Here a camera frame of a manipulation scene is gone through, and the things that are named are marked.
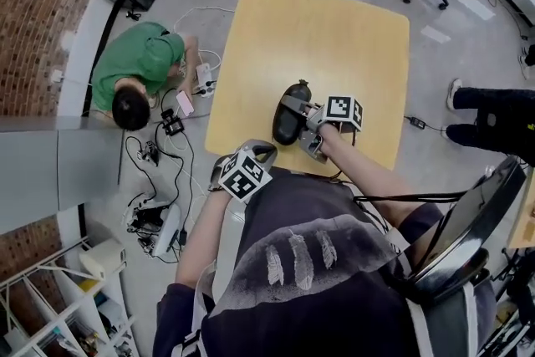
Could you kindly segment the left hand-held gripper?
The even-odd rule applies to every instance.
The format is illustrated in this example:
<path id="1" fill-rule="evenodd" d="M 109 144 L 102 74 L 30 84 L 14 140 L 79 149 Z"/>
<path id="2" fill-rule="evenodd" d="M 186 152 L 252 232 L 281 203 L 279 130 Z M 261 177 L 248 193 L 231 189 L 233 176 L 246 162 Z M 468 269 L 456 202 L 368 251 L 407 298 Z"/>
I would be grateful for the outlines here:
<path id="1" fill-rule="evenodd" d="M 278 149 L 265 140 L 247 140 L 233 153 L 220 157 L 212 168 L 208 191 L 226 191 L 247 202 L 271 180 Z"/>

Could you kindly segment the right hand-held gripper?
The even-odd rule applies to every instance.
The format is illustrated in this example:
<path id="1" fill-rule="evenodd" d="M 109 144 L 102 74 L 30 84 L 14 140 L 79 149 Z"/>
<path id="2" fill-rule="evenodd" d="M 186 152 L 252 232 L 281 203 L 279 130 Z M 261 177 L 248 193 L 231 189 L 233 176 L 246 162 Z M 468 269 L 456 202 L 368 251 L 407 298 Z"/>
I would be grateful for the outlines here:
<path id="1" fill-rule="evenodd" d="M 299 134 L 299 146 L 319 162 L 327 161 L 327 156 L 322 152 L 324 138 L 319 132 L 323 125 L 331 124 L 340 134 L 351 134 L 352 145 L 362 130 L 363 106 L 353 96 L 330 95 L 325 104 L 319 105 L 284 95 L 280 104 L 306 119 Z"/>

